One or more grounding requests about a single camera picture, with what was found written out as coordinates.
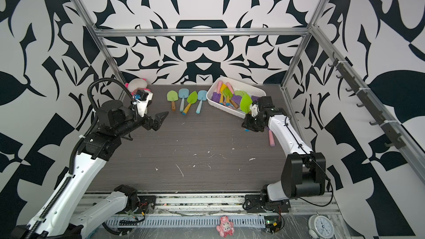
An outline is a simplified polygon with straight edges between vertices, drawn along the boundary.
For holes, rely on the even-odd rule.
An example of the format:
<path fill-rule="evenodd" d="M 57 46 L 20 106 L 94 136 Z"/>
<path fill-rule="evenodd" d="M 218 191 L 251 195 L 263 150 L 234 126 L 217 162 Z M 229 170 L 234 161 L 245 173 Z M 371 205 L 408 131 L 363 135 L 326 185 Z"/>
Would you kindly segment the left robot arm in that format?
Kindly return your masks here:
<path fill-rule="evenodd" d="M 70 168 L 48 202 L 28 224 L 16 226 L 12 239 L 84 239 L 119 212 L 131 215 L 138 209 L 135 188 L 120 185 L 104 200 L 73 216 L 91 182 L 121 145 L 122 138 L 143 127 L 157 131 L 168 116 L 161 112 L 154 118 L 144 111 L 149 101 L 132 103 L 127 108 L 120 100 L 111 100 L 95 110 L 95 120 L 80 137 L 70 158 Z"/>

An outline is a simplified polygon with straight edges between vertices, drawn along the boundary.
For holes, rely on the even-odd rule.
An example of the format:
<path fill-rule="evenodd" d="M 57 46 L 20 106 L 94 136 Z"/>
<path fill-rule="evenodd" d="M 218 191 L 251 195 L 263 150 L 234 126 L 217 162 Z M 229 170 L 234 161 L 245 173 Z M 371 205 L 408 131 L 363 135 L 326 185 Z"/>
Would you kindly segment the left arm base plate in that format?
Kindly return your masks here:
<path fill-rule="evenodd" d="M 134 213 L 146 214 L 155 209 L 156 199 L 155 195 L 138 195 L 137 197 L 132 195 L 129 197 L 127 205 Z"/>

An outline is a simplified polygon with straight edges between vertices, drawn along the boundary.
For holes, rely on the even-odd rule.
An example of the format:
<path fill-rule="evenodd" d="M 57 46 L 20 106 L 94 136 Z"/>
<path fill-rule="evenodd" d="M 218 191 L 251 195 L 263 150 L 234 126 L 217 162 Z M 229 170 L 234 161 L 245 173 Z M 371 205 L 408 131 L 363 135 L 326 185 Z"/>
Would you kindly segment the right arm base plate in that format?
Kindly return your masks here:
<path fill-rule="evenodd" d="M 268 197 L 263 194 L 245 195 L 245 201 L 242 203 L 242 208 L 248 213 L 288 213 L 290 207 L 289 200 L 269 201 Z"/>

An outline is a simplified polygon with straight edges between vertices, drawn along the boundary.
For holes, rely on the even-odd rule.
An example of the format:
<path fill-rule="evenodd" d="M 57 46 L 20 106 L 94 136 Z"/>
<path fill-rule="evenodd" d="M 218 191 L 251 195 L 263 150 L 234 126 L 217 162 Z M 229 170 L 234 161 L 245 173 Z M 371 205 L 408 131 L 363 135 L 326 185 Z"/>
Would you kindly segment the light blue toy shovel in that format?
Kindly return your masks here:
<path fill-rule="evenodd" d="M 196 109 L 196 114 L 200 114 L 201 113 L 201 108 L 203 105 L 203 102 L 207 100 L 207 91 L 206 90 L 200 90 L 198 91 L 198 106 Z"/>

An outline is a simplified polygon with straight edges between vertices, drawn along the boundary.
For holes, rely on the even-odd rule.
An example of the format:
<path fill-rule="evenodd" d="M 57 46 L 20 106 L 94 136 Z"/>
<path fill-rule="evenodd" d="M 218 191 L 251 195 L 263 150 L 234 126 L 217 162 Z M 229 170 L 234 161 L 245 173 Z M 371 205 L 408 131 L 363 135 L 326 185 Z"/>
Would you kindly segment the purple pointed shovel pink handle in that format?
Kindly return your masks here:
<path fill-rule="evenodd" d="M 271 147 L 274 147 L 275 141 L 274 141 L 274 136 L 273 136 L 273 132 L 271 130 L 268 130 L 268 135 L 269 135 L 269 143 Z"/>

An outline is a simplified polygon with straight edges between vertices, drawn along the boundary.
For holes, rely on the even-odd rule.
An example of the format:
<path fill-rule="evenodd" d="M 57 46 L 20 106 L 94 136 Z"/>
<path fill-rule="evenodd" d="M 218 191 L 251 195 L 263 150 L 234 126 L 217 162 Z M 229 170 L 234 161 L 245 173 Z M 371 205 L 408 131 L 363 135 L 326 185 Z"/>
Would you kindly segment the green pointed shovel yellow handle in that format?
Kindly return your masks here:
<path fill-rule="evenodd" d="M 252 105 L 251 96 L 249 94 L 244 94 L 240 101 L 240 110 L 245 114 L 249 114 L 251 112 L 251 105 Z"/>

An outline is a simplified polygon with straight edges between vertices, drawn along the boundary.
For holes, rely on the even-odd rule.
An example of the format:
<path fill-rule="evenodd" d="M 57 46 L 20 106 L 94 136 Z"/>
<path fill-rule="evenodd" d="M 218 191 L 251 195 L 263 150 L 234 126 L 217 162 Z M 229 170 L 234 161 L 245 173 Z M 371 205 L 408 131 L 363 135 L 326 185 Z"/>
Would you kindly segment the light blue round shovel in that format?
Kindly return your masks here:
<path fill-rule="evenodd" d="M 183 88 L 178 91 L 178 97 L 180 98 L 180 108 L 179 111 L 183 112 L 185 108 L 185 100 L 189 96 L 189 89 Z"/>

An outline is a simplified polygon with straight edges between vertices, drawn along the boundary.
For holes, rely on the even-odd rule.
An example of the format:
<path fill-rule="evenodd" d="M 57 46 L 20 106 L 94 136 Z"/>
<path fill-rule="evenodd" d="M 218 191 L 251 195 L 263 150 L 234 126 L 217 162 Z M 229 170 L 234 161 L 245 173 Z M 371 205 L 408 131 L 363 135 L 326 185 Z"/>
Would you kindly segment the green shovel orange handle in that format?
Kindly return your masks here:
<path fill-rule="evenodd" d="M 176 101 L 178 101 L 178 93 L 174 90 L 170 90 L 167 93 L 167 101 L 171 103 L 171 109 L 173 112 L 176 111 Z"/>

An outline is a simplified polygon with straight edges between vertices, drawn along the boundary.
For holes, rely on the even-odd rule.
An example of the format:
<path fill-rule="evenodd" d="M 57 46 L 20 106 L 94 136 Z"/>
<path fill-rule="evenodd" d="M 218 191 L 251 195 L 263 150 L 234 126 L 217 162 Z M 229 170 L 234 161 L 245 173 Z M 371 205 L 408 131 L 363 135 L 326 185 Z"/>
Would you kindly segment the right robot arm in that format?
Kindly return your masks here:
<path fill-rule="evenodd" d="M 253 101 L 249 95 L 242 97 L 240 109 L 245 113 L 244 129 L 253 132 L 268 129 L 286 154 L 281 179 L 263 188 L 266 199 L 282 201 L 323 195 L 328 180 L 326 159 L 305 144 L 285 110 L 276 107 L 269 96 Z"/>

